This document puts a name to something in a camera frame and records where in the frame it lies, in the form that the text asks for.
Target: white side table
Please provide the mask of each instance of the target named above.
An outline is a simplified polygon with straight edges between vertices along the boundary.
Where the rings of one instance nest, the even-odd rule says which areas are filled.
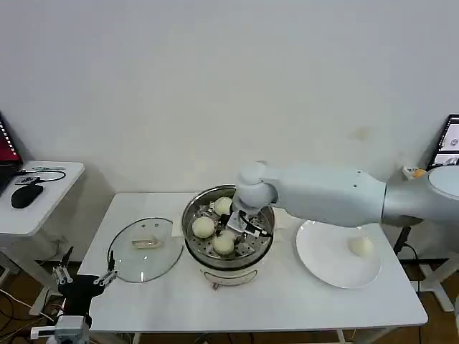
[[[57,291],[55,281],[27,253],[15,250],[14,244],[22,238],[33,236],[39,231],[48,216],[81,176],[85,167],[82,163],[29,161],[23,165],[22,169],[32,171],[32,168],[37,166],[48,168],[63,167],[65,168],[66,176],[59,181],[44,183],[43,192],[30,206],[24,209],[15,209],[11,206],[11,195],[21,187],[14,185],[14,180],[11,181],[0,195],[0,219],[2,222],[0,250],[11,261],[47,288],[45,292],[42,290],[42,296],[44,297],[48,289]],[[51,175],[52,173],[35,174],[35,176],[41,176],[43,179],[54,178]]]

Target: screen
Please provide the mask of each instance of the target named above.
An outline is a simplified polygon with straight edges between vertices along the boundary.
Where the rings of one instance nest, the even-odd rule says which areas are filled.
[[[6,131],[6,127],[0,121],[0,162],[2,161],[20,161],[21,157],[13,146],[13,142]]]
[[[438,166],[459,166],[459,115],[449,115],[427,170]]]

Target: white table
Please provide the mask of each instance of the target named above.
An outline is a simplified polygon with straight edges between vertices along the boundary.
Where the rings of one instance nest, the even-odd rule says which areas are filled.
[[[37,166],[48,168],[63,167],[65,168],[66,176],[59,181],[43,183],[43,192],[31,205],[24,209],[15,209],[11,206],[11,195],[21,187],[14,185],[16,179],[11,181],[0,195],[0,250],[43,286],[57,290],[57,285],[51,275],[28,254],[16,251],[14,243],[23,238],[31,237],[39,231],[48,216],[81,176],[85,167],[82,163],[29,161],[22,166],[22,169],[33,171],[32,168]],[[52,179],[61,175],[60,173],[35,173],[32,176]]]
[[[104,273],[108,247],[122,228],[143,217],[176,219],[192,196],[116,195],[79,273]],[[356,343],[370,343],[392,328],[426,323],[427,314],[383,231],[378,225],[367,229],[382,256],[382,271],[361,290],[339,289],[314,277],[294,251],[295,228],[282,229],[284,241],[273,244],[263,271],[245,285],[214,291],[186,248],[172,270],[158,279],[143,284],[116,279],[93,300],[91,330],[208,333],[360,328],[370,330],[359,331]]]

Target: floor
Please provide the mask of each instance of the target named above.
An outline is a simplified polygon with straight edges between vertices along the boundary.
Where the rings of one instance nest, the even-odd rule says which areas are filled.
[[[405,271],[411,280],[420,277],[418,268],[414,266],[405,266]],[[32,278],[25,273],[20,273],[17,276],[10,276],[2,286],[7,292],[13,294],[16,298],[32,304],[35,297],[40,291],[40,286]],[[459,295],[459,273],[456,272],[443,282],[443,287],[452,300],[455,300]],[[436,299],[431,293],[422,293],[421,301],[429,315],[429,322],[422,327],[422,343],[423,344],[459,344],[458,331],[455,326],[454,314],[443,312]],[[60,303],[61,300],[52,300],[48,304],[46,312],[51,312],[52,303]],[[0,297],[0,310],[7,314],[11,314],[11,306],[5,297]],[[14,317],[29,319],[27,308],[14,302]],[[8,319],[0,314],[0,328]],[[29,324],[31,321],[16,321],[11,323],[0,332],[0,343],[12,343],[4,336],[11,331],[15,331],[22,326]],[[44,324],[44,321],[39,321],[35,325]],[[29,333],[29,329],[24,329],[24,335]],[[346,331],[346,339],[352,336],[353,331]],[[281,344],[281,343],[320,343],[324,341],[333,342],[338,338],[333,332],[322,333],[214,333],[205,335],[202,339],[207,340],[209,344]],[[182,334],[182,335],[142,335],[140,343],[170,343],[170,344],[194,344],[200,343],[198,335]],[[16,338],[12,344],[28,343],[23,338]],[[400,328],[387,336],[380,339],[377,344],[418,344],[418,329],[417,328]]]

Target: white plate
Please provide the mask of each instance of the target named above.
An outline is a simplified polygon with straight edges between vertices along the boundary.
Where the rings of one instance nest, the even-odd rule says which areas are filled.
[[[360,288],[381,272],[377,250],[370,257],[358,257],[349,240],[368,237],[365,230],[306,221],[296,234],[296,249],[304,265],[318,278],[340,288]]]

